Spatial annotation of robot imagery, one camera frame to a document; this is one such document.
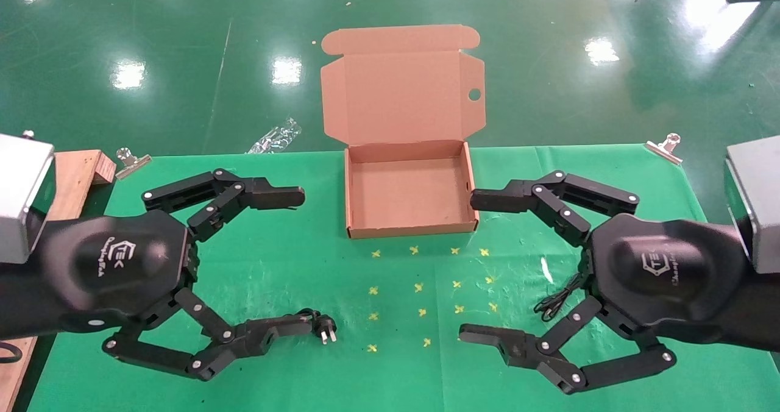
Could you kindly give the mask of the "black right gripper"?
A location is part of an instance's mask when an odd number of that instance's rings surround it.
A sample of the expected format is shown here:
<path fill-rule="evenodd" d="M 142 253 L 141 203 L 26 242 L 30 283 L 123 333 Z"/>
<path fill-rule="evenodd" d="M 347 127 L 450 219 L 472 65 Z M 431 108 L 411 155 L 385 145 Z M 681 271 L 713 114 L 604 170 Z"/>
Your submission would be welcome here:
<path fill-rule="evenodd" d="M 736 228 L 616 215 L 583 249 L 590 296 L 544 335 L 462 324 L 463 342 L 493 346 L 509 367 L 538 371 L 564 394 L 649 378 L 675 354 L 655 335 L 778 351 L 778 275 L 754 270 Z M 595 317 L 638 353 L 577 367 L 561 350 Z"/>

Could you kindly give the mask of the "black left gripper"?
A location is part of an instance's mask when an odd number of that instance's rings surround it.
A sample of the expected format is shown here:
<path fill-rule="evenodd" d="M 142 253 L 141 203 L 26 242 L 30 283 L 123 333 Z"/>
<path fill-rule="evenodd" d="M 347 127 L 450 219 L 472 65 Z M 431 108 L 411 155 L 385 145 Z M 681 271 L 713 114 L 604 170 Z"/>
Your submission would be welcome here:
<path fill-rule="evenodd" d="M 2 264 L 1 337 L 120 328 L 102 350 L 120 362 L 209 381 L 235 360 L 265 355 L 279 337 L 314 332 L 314 310 L 230 326 L 191 289 L 197 245 L 247 208 L 296 209 L 299 186 L 206 171 L 143 193 L 145 214 L 47 223 L 24 264 Z M 168 214 L 203 204 L 187 226 Z M 195 354 L 139 340 L 181 308 L 211 342 Z"/>

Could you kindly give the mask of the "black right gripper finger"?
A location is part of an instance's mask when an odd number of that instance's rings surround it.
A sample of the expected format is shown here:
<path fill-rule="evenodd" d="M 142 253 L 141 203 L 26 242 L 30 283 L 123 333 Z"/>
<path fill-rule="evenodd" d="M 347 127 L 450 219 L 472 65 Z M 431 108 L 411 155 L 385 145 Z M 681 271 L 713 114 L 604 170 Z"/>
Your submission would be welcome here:
<path fill-rule="evenodd" d="M 513 179 L 500 190 L 475 189 L 470 205 L 474 210 L 519 214 L 530 211 L 571 246 L 583 246 L 591 224 L 577 214 L 576 205 L 613 217 L 634 214 L 640 198 L 565 171 L 552 171 L 537 180 Z"/>

